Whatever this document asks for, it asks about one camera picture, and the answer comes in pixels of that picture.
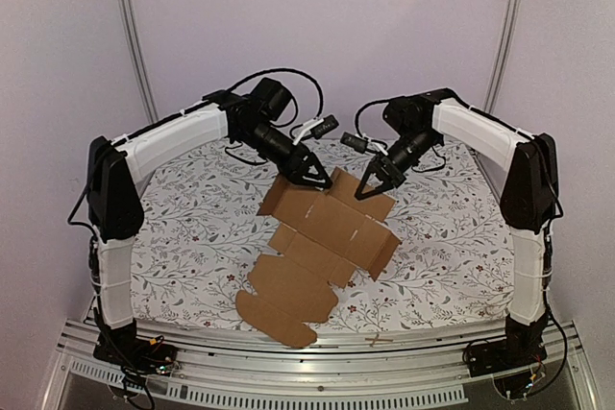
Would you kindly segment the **brown cardboard box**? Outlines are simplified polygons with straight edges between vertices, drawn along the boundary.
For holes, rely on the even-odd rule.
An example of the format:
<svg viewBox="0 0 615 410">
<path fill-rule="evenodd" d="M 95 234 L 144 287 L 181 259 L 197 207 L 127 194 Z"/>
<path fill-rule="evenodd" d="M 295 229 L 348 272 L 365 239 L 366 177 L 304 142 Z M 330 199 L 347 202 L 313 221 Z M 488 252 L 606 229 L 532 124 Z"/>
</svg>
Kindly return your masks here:
<svg viewBox="0 0 615 410">
<path fill-rule="evenodd" d="M 321 191 L 277 176 L 258 215 L 279 226 L 248 275 L 250 291 L 240 290 L 235 308 L 249 326 L 273 340 L 300 349 L 317 340 L 314 324 L 328 321 L 356 270 L 377 279 L 401 241 L 384 224 L 395 201 L 369 190 L 355 196 L 360 181 L 340 168 L 332 187 Z"/>
</svg>

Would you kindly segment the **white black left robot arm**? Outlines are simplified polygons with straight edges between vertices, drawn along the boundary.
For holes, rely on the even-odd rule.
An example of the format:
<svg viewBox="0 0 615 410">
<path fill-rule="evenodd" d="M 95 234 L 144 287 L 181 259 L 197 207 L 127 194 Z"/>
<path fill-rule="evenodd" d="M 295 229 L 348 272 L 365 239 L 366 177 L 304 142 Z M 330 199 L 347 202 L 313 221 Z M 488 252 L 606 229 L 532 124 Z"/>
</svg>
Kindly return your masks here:
<svg viewBox="0 0 615 410">
<path fill-rule="evenodd" d="M 97 324 L 107 352 L 123 366 L 143 355 L 136 339 L 131 304 L 131 256 L 144 221 L 136 187 L 163 164 L 223 138 L 254 149 L 295 185 L 329 188 L 332 179 L 306 146 L 335 130 L 336 118 L 318 112 L 294 137 L 277 121 L 294 95 L 269 71 L 254 74 L 256 86 L 237 93 L 232 85 L 209 93 L 192 106 L 114 140 L 104 136 L 89 146 L 85 197 L 92 238 L 92 278 Z"/>
</svg>

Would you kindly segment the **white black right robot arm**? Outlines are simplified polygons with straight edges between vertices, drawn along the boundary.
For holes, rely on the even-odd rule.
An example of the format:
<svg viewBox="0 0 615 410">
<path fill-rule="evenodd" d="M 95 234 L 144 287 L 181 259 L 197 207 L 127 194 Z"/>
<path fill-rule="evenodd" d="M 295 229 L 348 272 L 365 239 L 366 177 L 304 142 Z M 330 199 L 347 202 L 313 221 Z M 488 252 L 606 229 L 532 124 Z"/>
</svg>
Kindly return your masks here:
<svg viewBox="0 0 615 410">
<path fill-rule="evenodd" d="M 440 88 L 383 101 L 383 120 L 399 136 L 372 157 L 355 192 L 370 199 L 402 185 L 406 171 L 428 150 L 452 137 L 487 157 L 505 174 L 500 210 L 513 244 L 513 296 L 497 359 L 518 367 L 532 355 L 550 317 L 546 290 L 553 271 L 553 222 L 563 215 L 558 197 L 554 139 L 530 134 Z"/>
</svg>

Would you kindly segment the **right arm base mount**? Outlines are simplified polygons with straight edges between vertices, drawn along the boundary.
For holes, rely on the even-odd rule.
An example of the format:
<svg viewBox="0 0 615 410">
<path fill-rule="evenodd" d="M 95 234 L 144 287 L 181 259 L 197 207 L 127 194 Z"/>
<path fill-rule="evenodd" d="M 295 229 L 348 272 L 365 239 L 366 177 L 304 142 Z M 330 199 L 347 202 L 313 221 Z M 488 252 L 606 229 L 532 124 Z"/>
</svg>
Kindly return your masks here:
<svg viewBox="0 0 615 410">
<path fill-rule="evenodd" d="M 541 339 L 528 349 L 513 348 L 508 339 L 474 340 L 463 350 L 462 361 L 471 377 L 494 375 L 495 390 L 505 399 L 526 398 L 546 376 L 547 352 Z"/>
</svg>

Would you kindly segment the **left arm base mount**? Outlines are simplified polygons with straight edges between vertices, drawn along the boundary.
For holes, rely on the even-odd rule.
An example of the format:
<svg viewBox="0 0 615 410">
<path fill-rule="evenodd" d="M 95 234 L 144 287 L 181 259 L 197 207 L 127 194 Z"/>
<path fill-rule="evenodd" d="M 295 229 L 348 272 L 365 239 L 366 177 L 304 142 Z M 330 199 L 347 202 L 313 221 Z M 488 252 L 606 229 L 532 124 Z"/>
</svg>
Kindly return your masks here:
<svg viewBox="0 0 615 410">
<path fill-rule="evenodd" d="M 133 329 L 124 328 L 101 332 L 93 356 L 134 373 L 170 374 L 176 367 L 178 349 L 162 336 L 139 339 Z"/>
</svg>

